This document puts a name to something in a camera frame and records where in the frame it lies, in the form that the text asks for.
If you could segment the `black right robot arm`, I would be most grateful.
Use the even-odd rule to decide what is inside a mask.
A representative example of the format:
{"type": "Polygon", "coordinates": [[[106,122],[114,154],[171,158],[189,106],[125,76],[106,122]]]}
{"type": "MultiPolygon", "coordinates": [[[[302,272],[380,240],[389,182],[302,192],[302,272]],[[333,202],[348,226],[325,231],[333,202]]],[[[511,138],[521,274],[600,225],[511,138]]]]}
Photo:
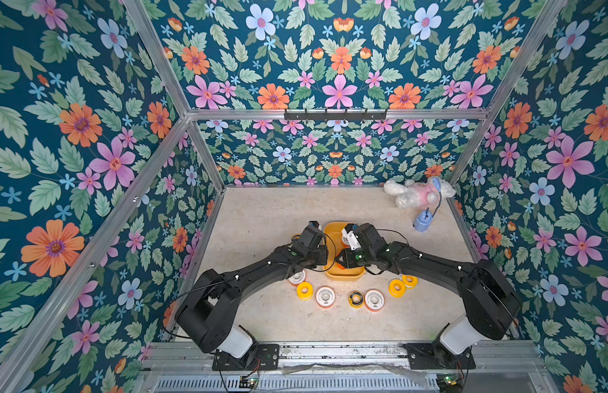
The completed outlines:
{"type": "Polygon", "coordinates": [[[464,314],[438,333],[434,357],[454,359],[482,340],[502,340],[522,309],[518,292],[490,260],[449,260],[407,241],[387,242],[369,223],[347,224],[342,240],[347,247],[338,254],[338,263],[346,269],[376,267],[428,281],[460,297],[464,314]]]}

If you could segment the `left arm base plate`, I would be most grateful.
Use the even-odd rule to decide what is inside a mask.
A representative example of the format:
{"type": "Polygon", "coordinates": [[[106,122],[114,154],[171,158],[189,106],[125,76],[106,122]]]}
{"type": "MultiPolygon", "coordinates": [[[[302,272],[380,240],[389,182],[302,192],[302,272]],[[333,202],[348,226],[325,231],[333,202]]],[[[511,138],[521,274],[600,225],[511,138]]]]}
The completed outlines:
{"type": "Polygon", "coordinates": [[[272,371],[279,365],[280,345],[255,343],[241,359],[217,350],[212,363],[213,371],[272,371]]]}

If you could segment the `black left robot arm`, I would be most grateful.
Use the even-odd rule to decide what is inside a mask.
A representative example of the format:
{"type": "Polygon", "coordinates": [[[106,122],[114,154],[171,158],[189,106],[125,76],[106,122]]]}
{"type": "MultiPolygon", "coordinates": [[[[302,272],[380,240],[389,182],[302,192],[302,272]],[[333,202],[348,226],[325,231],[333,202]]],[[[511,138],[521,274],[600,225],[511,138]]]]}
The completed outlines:
{"type": "Polygon", "coordinates": [[[236,360],[251,360],[258,341],[235,326],[241,304],[263,288],[324,266],[327,258],[325,234],[318,222],[311,221],[289,244],[276,247],[258,262],[225,273],[201,273],[178,307],[175,321],[202,352],[220,351],[236,360]]]}

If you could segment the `yellow plastic storage box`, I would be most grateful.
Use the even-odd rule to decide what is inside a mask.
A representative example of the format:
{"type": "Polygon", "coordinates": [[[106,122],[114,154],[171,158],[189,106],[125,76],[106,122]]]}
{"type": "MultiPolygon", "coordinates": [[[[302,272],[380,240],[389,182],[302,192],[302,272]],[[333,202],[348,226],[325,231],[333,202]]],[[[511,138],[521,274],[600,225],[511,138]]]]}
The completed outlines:
{"type": "Polygon", "coordinates": [[[328,258],[323,271],[325,275],[334,281],[354,282],[365,274],[364,268],[346,269],[336,262],[344,249],[350,247],[343,242],[343,230],[348,225],[347,222],[334,221],[327,224],[324,233],[330,239],[327,240],[328,258]]]}

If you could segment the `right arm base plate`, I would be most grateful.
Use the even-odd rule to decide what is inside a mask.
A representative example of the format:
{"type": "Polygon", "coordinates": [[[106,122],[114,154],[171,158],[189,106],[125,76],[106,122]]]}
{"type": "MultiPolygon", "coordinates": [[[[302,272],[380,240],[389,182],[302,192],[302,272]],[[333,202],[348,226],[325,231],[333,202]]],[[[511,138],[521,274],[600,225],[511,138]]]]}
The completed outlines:
{"type": "Polygon", "coordinates": [[[440,342],[413,342],[402,346],[413,370],[472,370],[476,363],[470,348],[455,355],[440,342]]]}

